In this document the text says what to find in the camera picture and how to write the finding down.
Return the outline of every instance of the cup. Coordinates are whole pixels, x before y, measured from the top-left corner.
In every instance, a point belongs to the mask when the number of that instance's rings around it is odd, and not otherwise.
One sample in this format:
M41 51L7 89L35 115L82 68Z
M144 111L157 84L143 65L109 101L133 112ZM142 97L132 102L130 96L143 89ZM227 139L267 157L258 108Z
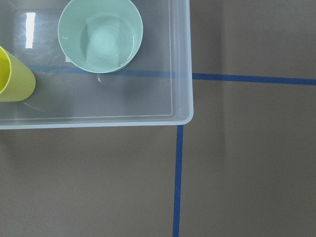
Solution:
M58 24L64 54L92 73L124 68L136 55L143 22L131 0L72 0Z
M0 46L0 102L25 100L34 89L31 70Z

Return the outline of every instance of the translucent plastic tray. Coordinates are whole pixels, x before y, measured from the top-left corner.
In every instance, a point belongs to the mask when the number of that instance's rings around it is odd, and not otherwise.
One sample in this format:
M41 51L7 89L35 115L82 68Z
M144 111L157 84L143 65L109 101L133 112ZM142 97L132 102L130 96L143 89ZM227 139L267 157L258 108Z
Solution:
M0 45L35 74L33 95L0 102L0 128L179 125L193 116L189 0L133 0L141 48L112 74L74 66L57 38L69 0L0 0Z

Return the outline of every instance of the bowl bottom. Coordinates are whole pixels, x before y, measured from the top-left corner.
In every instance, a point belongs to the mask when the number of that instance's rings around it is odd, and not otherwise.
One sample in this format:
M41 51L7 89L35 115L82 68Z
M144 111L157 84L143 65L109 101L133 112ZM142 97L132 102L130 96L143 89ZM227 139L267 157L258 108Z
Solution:
M115 71L124 67L134 53L135 31L116 16L90 18L80 37L84 67Z

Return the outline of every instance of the bowl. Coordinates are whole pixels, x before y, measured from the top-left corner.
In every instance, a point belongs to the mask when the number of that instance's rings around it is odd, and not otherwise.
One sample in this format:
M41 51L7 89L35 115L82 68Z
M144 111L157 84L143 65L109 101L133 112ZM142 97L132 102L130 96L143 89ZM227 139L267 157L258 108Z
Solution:
M130 0L72 0L58 23L64 54L92 73L124 68L136 55L142 38L142 18Z

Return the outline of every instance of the yellow cup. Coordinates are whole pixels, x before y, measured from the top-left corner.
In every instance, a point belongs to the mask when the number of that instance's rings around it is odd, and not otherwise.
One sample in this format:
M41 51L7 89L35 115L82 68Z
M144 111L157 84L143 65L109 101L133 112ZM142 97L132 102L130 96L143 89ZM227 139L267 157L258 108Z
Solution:
M0 46L0 102L25 100L34 89L31 70Z

